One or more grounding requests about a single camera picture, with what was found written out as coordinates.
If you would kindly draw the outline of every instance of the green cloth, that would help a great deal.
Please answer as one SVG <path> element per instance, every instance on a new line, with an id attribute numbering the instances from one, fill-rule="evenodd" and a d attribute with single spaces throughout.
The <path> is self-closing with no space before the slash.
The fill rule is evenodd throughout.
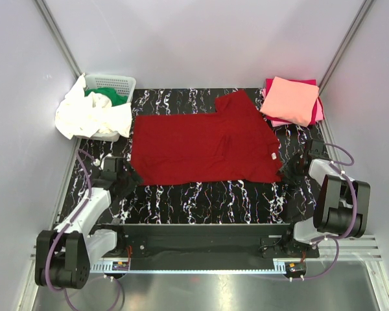
<path id="1" fill-rule="evenodd" d="M 107 96 L 111 100 L 113 107 L 125 104 L 128 100 L 128 96 L 118 95 L 116 90 L 114 90 L 111 87 L 99 87 L 98 89 L 87 89 L 85 91 L 85 96 L 88 96 L 91 92 L 99 93 Z"/>

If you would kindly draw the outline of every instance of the metal floor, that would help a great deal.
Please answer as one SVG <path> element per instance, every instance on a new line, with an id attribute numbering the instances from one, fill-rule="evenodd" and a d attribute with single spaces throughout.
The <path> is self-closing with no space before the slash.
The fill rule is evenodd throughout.
<path id="1" fill-rule="evenodd" d="M 320 273 L 329 263 L 308 262 L 308 275 Z M 120 282 L 124 301 L 114 310 L 127 311 L 258 311 L 258 310 L 379 310 L 363 262 L 338 262 L 331 273 L 313 281 L 271 281 L 256 275 L 126 275 Z M 105 279 L 88 281 L 85 288 L 69 291 L 81 311 L 107 310 L 117 287 Z M 33 310 L 70 310 L 63 294 L 40 288 Z"/>

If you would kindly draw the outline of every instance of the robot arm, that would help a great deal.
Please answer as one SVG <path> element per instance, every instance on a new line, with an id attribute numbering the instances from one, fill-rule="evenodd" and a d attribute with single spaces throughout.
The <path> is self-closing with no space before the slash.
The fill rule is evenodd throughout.
<path id="1" fill-rule="evenodd" d="M 341 235 L 351 225 L 353 199 L 345 178 L 333 170 L 330 160 L 324 155 L 322 141 L 306 142 L 303 154 L 296 154 L 280 171 L 289 183 L 297 177 L 309 175 L 321 186 L 313 217 L 294 225 L 293 237 L 299 243 L 310 244 L 311 240 L 330 235 Z M 357 197 L 357 215 L 348 237 L 360 237 L 367 224 L 370 186 L 363 181 L 349 178 Z"/>
<path id="2" fill-rule="evenodd" d="M 89 277 L 90 267 L 107 252 L 115 249 L 117 233 L 101 229 L 89 236 L 101 213 L 111 206 L 113 200 L 120 200 L 130 194 L 143 181 L 133 168 L 121 157 L 106 157 L 102 172 L 93 181 L 92 195 L 88 191 L 71 214 L 54 230 L 43 230 L 36 240 L 35 282 L 45 286 L 45 264 L 54 239 L 66 226 L 62 238 L 52 254 L 49 275 L 53 286 L 61 288 L 82 288 Z M 71 223 L 73 215 L 89 200 L 82 212 Z"/>

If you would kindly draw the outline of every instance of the white cloth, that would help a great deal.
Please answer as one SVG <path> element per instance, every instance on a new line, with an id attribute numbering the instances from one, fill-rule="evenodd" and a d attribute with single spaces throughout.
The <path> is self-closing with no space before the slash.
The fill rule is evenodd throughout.
<path id="1" fill-rule="evenodd" d="M 74 135 L 91 137 L 95 133 L 118 132 L 129 137 L 131 129 L 131 103 L 112 107 L 111 100 L 91 92 L 85 96 L 84 75 L 80 76 L 56 110 L 55 126 L 65 137 Z"/>

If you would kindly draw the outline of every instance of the folded pink cloth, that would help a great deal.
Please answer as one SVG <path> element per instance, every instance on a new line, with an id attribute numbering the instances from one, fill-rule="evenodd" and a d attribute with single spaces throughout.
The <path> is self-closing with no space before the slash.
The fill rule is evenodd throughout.
<path id="1" fill-rule="evenodd" d="M 308 126 L 311 123 L 318 86 L 275 77 L 260 109 L 270 117 Z"/>
<path id="2" fill-rule="evenodd" d="M 266 79 L 266 90 L 267 90 L 267 94 L 268 92 L 271 90 L 271 86 L 272 86 L 272 82 L 274 81 L 274 79 Z M 289 81 L 294 81 L 294 82 L 301 82 L 301 83 L 306 83 L 306 84 L 311 84 L 312 86 L 316 86 L 317 85 L 317 81 L 315 79 L 312 79 L 312 80 L 289 80 Z M 316 124 L 316 114 L 317 114 L 317 105 L 316 103 L 314 103 L 314 108 L 312 109 L 312 113 L 311 113 L 311 122 L 310 122 L 310 125 L 314 125 Z M 266 119 L 267 120 L 271 120 L 271 121 L 281 121 L 281 122 L 288 122 L 286 120 L 283 120 L 283 119 L 279 119 L 279 118 L 273 118 L 269 115 L 266 116 Z"/>
<path id="3" fill-rule="evenodd" d="M 262 95 L 265 99 L 266 97 L 266 89 L 262 90 Z M 323 104 L 320 100 L 320 98 L 317 99 L 316 101 L 316 115 L 314 117 L 314 124 L 318 121 L 324 120 L 324 111 L 323 111 Z M 289 125 L 292 124 L 291 122 L 288 121 L 278 121 L 278 120 L 271 120 L 272 127 L 276 126 L 281 126 L 281 125 Z"/>

